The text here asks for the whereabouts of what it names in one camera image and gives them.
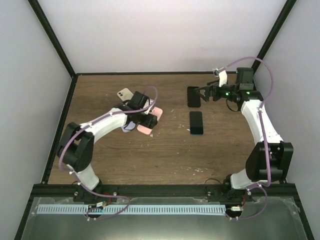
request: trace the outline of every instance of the pink phone case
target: pink phone case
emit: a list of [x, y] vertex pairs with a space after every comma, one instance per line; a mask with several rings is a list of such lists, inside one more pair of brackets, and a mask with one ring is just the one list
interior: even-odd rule
[[[164, 111], [163, 111], [161, 108], [155, 106], [154, 109], [152, 110], [151, 114], [152, 114], [152, 115], [155, 115], [155, 116], [157, 117], [156, 119], [159, 121], [159, 119], [160, 119], [160, 117], [161, 117], [161, 115], [162, 115], [163, 112], [164, 112]], [[152, 129], [147, 128], [147, 127], [142, 126], [142, 125], [138, 125], [138, 126], [136, 127], [136, 129], [137, 129], [140, 133], [143, 133], [143, 134], [146, 134], [146, 135], [149, 135], [149, 134], [151, 134], [151, 132], [152, 132]]]

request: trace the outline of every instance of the robotic arm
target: robotic arm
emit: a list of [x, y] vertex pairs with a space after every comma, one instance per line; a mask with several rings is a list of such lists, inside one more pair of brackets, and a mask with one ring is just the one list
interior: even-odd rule
[[149, 97], [136, 91], [131, 100], [113, 107], [108, 112], [109, 116], [101, 120], [99, 120], [99, 117], [82, 124], [69, 123], [59, 143], [57, 156], [60, 158], [72, 137], [85, 128], [75, 138], [79, 142], [72, 141], [66, 149], [62, 162], [67, 165], [83, 185], [94, 191], [97, 185], [101, 184], [91, 167], [94, 144], [114, 129], [125, 126], [130, 122], [153, 129], [158, 123], [157, 116], [150, 114], [153, 107], [154, 104], [151, 103]]
[[210, 97], [212, 97], [213, 101], [224, 98], [226, 101], [235, 102], [238, 111], [241, 111], [249, 124], [255, 143], [255, 147], [246, 161], [245, 169], [227, 176], [224, 184], [229, 189], [244, 190], [255, 183], [267, 182], [268, 170], [264, 141], [268, 143], [267, 151], [271, 181], [285, 180], [294, 149], [291, 143], [284, 142], [276, 132], [263, 106], [261, 115], [266, 133], [266, 139], [264, 139], [259, 116], [263, 97], [255, 89], [253, 69], [246, 67], [237, 68], [235, 85], [227, 84], [227, 74], [225, 71], [219, 72], [216, 70], [213, 73], [219, 80], [208, 82], [207, 86], [196, 88], [195, 92], [206, 102], [210, 100]]

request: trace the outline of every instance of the black smartphone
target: black smartphone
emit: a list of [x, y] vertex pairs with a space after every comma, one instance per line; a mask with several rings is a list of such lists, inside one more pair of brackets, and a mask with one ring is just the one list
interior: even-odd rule
[[190, 134], [191, 135], [203, 135], [204, 134], [204, 124], [202, 121], [202, 112], [191, 111], [190, 117]]
[[187, 104], [189, 108], [201, 107], [200, 96], [195, 92], [195, 89], [197, 88], [198, 86], [188, 86], [186, 88]]

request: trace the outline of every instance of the brown wood surface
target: brown wood surface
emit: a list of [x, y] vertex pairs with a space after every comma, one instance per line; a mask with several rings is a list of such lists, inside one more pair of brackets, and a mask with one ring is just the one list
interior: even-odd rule
[[[116, 129], [94, 145], [92, 167], [105, 184], [203, 184], [208, 178], [223, 180], [245, 167], [254, 147], [246, 119], [232, 112], [226, 101], [201, 101], [201, 108], [187, 106], [187, 87], [205, 86], [210, 74], [186, 75], [91, 75], [79, 76], [66, 124], [88, 122], [120, 103], [123, 88], [144, 91], [156, 86], [156, 106], [163, 115], [153, 137], [137, 130]], [[154, 97], [152, 90], [147, 93]], [[204, 135], [188, 131], [189, 112], [201, 111]], [[50, 184], [70, 184], [68, 173], [58, 168], [56, 158]]]

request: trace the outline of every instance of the black frame bar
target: black frame bar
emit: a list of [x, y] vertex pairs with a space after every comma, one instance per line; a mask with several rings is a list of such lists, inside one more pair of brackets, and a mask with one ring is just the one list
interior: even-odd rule
[[[287, 0], [285, 5], [283, 6], [279, 16], [277, 17], [268, 37], [266, 38], [259, 54], [258, 58], [263, 59], [267, 54], [272, 42], [276, 38], [278, 32], [280, 31], [283, 23], [288, 17], [291, 9], [297, 0]], [[20, 225], [18, 227], [15, 239], [19, 240], [23, 236], [23, 232], [27, 223], [27, 219], [33, 204], [34, 198], [40, 197], [65, 197], [65, 198], [74, 198], [76, 199], [75, 192], [80, 191], [81, 187], [78, 185], [72, 184], [48, 184], [48, 180], [50, 177], [50, 173], [52, 170], [52, 166], [56, 156], [56, 149], [58, 147], [62, 131], [64, 128], [64, 124], [67, 118], [67, 114], [69, 111], [69, 107], [72, 101], [72, 97], [74, 94], [74, 90], [76, 87], [76, 83], [78, 80], [78, 76], [81, 75], [163, 75], [163, 74], [211, 74], [211, 71], [197, 71], [197, 72], [98, 72], [98, 73], [78, 73], [76, 74], [73, 67], [71, 66], [59, 40], [54, 33], [45, 13], [43, 12], [38, 0], [28, 0], [32, 9], [34, 10], [37, 18], [39, 19], [42, 27], [44, 28], [46, 34], [48, 35], [52, 45], [54, 46], [56, 52], [58, 53], [61, 61], [63, 62], [65, 68], [70, 74], [72, 81], [70, 83], [70, 87], [68, 90], [68, 94], [63, 106], [63, 110], [61, 113], [61, 117], [58, 123], [58, 127], [53, 139], [52, 147], [50, 150], [50, 154], [48, 157], [48, 161], [44, 170], [44, 174], [42, 177], [42, 183], [35, 184], [31, 191], [29, 200], [27, 202], [24, 214], [22, 216]], [[257, 71], [260, 62], [255, 61], [252, 65], [254, 72]], [[102, 187], [107, 189], [116, 189], [118, 194], [125, 195], [128, 197], [207, 197], [209, 202], [217, 202], [217, 198], [214, 196], [208, 196], [207, 192], [220, 192], [221, 186], [218, 184], [214, 185], [103, 185]], [[304, 212], [303, 206], [301, 204], [296, 186], [292, 183], [280, 183], [280, 184], [272, 184], [270, 187], [266, 188], [266, 191], [271, 197], [293, 197], [295, 204], [300, 208], [300, 218], [303, 223], [303, 227], [307, 238], [309, 240], [313, 240], [313, 234], [310, 229], [310, 225], [308, 223], [306, 214]], [[253, 196], [263, 196], [263, 193], [258, 189], [254, 189], [252, 191]], [[234, 204], [235, 201], [228, 201], [227, 199], [221, 201], [221, 204]]]
[[[264, 42], [264, 44], [261, 47], [261, 50], [258, 53], [258, 56], [256, 56], [257, 58], [263, 60], [264, 57], [266, 56], [269, 48], [271, 47], [272, 43], [274, 42], [277, 34], [279, 33], [282, 25], [284, 24], [284, 22], [286, 21], [289, 13], [291, 12], [292, 8], [294, 7], [295, 3], [297, 0], [286, 0], [279, 16], [277, 17], [277, 19], [274, 22], [273, 27], [271, 28], [271, 31], [269, 32], [268, 36], [266, 37], [266, 40]], [[256, 73], [256, 71], [258, 70], [259, 66], [260, 66], [261, 62], [255, 60], [252, 64], [253, 68], [253, 72]]]

